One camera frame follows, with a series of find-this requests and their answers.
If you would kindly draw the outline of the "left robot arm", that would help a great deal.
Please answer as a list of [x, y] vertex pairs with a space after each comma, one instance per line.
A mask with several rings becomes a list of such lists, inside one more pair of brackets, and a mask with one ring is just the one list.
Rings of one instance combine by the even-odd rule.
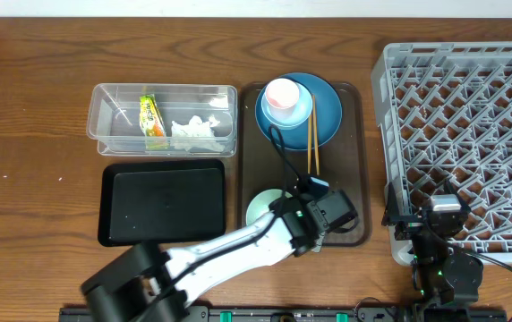
[[211, 288], [299, 257], [356, 217], [344, 191], [311, 177], [251, 225], [217, 239], [166, 251], [152, 241], [134, 245], [85, 281], [81, 292], [96, 321], [181, 321]]

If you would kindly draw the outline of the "white tissue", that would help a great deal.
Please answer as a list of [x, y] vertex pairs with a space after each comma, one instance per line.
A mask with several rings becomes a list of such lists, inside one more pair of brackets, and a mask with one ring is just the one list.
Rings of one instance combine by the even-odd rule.
[[203, 122], [198, 115], [194, 115], [187, 124], [172, 121], [170, 145], [187, 152], [193, 149], [223, 152], [225, 146], [217, 142], [213, 130], [218, 125], [220, 121], [214, 115], [211, 115], [206, 122]]

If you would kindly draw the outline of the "green snack wrapper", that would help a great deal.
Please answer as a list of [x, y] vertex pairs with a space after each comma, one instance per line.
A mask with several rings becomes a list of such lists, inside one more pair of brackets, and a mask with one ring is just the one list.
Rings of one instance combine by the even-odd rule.
[[168, 147], [165, 125], [152, 94], [140, 96], [139, 122], [144, 136], [152, 137], [152, 140], [145, 141], [147, 149], [158, 150]]

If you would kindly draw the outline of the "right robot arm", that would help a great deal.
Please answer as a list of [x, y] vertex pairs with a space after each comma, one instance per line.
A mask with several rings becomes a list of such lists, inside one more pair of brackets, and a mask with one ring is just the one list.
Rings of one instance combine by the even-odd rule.
[[434, 194], [418, 215], [404, 215], [394, 186], [389, 185], [381, 224], [395, 229], [397, 241], [409, 241], [414, 258], [414, 289], [438, 306], [465, 306], [478, 301], [483, 263], [448, 244], [460, 233], [470, 213], [468, 204], [450, 182]]

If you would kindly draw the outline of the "mint green bowl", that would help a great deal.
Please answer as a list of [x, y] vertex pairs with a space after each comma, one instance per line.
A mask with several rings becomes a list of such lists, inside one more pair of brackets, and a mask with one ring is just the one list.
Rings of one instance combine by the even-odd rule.
[[269, 212], [269, 204], [282, 196], [280, 189], [268, 189], [256, 195], [248, 205], [245, 224], [251, 225], [262, 215]]

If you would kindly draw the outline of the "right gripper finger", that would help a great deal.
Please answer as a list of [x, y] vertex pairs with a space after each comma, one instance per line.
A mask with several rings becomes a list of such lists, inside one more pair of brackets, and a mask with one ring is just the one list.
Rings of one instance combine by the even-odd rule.
[[383, 226], [393, 226], [403, 224], [405, 216], [401, 212], [402, 204], [397, 199], [396, 190], [392, 183], [387, 186], [387, 197], [384, 214], [381, 220]]
[[461, 208], [469, 208], [468, 203], [458, 194], [456, 187], [451, 183], [450, 180], [444, 181], [443, 190], [447, 195], [456, 197]]

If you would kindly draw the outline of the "wooden chopstick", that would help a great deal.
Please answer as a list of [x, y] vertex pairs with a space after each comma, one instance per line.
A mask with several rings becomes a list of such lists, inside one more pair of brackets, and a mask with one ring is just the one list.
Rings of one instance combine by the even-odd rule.
[[312, 95], [312, 129], [313, 129], [313, 147], [314, 147], [314, 157], [315, 157], [315, 167], [316, 174], [320, 175], [320, 152], [319, 152], [319, 135], [318, 135], [318, 123], [317, 123], [317, 107], [316, 107], [316, 97]]
[[307, 130], [307, 174], [311, 174], [312, 115], [308, 118]]

